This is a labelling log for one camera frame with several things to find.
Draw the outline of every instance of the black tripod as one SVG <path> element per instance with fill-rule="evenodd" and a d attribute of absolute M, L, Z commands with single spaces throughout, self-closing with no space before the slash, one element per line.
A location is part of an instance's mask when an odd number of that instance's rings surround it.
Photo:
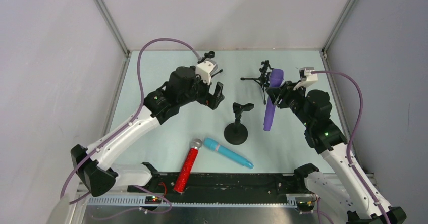
<path fill-rule="evenodd" d="M 241 78 L 241 80 L 253 80 L 256 82 L 263 92 L 263 104 L 266 105 L 266 95 L 264 93 L 264 90 L 266 88 L 269 88 L 269 75 L 271 74 L 268 72 L 268 69 L 272 70 L 271 66 L 269 65 L 269 60 L 261 62 L 261 65 L 263 65 L 259 71 L 261 72 L 260 77 L 258 78 Z"/>

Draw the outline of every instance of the white wall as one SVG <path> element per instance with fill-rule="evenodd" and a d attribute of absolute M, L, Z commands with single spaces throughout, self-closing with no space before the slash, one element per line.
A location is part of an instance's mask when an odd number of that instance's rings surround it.
<path fill-rule="evenodd" d="M 427 21 L 428 0 L 360 0 L 328 52 L 332 68 L 361 86 L 356 149 L 406 223 L 426 223 Z M 339 91 L 353 124 L 356 90 L 339 79 Z"/>
<path fill-rule="evenodd" d="M 93 0 L 0 0 L 0 14 L 0 222 L 46 223 L 124 57 Z"/>
<path fill-rule="evenodd" d="M 347 0 L 104 0 L 130 49 L 321 48 Z M 182 48 L 172 43 L 150 49 Z"/>

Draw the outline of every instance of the purple microphone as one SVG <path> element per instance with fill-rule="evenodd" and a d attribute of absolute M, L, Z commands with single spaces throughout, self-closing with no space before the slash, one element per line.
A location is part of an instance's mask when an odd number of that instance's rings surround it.
<path fill-rule="evenodd" d="M 284 80 L 284 71 L 281 69 L 272 69 L 269 76 L 269 87 L 280 87 Z M 272 104 L 270 98 L 267 99 L 266 112 L 264 113 L 264 127 L 265 131 L 270 131 L 272 122 L 274 121 L 275 106 Z"/>

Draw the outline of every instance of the white table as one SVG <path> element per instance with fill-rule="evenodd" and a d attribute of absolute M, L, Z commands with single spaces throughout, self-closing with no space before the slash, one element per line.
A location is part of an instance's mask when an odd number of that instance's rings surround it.
<path fill-rule="evenodd" d="M 114 114 L 112 129 L 122 123 L 137 108 L 140 102 L 136 64 L 138 52 L 133 52 Z M 149 132 L 127 149 L 116 161 L 121 164 L 150 162 L 159 171 L 178 172 L 189 151 L 192 138 L 210 137 L 225 147 L 241 154 L 254 164 L 253 169 L 240 166 L 218 153 L 202 148 L 193 166 L 193 172 L 227 173 L 293 173 L 306 164 L 315 164 L 324 173 L 333 173 L 330 166 L 308 146 L 303 132 L 305 127 L 289 109 L 276 109 L 270 132 L 263 130 L 265 105 L 260 87 L 253 81 L 241 81 L 241 77 L 260 75 L 260 62 L 269 60 L 274 68 L 284 70 L 284 80 L 299 80 L 298 69 L 313 66 L 324 69 L 318 51 L 216 51 L 214 58 L 219 69 L 224 69 L 214 78 L 224 84 L 225 100 L 216 110 L 197 102 L 180 108 L 180 112 L 157 129 Z M 169 79 L 178 66 L 196 64 L 196 57 L 189 51 L 147 51 L 142 56 L 141 76 L 145 94 L 159 88 Z M 310 89 L 328 92 L 333 105 L 331 119 L 339 126 L 339 117 L 326 75 Z M 254 109 L 244 112 L 241 122 L 249 136 L 245 143 L 235 146 L 226 142 L 223 130 L 234 121 L 232 103 L 253 103 Z"/>

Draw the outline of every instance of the round black base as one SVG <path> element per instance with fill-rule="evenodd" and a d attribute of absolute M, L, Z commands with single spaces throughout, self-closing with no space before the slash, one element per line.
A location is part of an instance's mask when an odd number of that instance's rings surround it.
<path fill-rule="evenodd" d="M 248 130 L 243 124 L 240 124 L 238 130 L 235 132 L 235 123 L 230 123 L 226 126 L 224 135 L 227 142 L 239 145 L 247 140 Z"/>

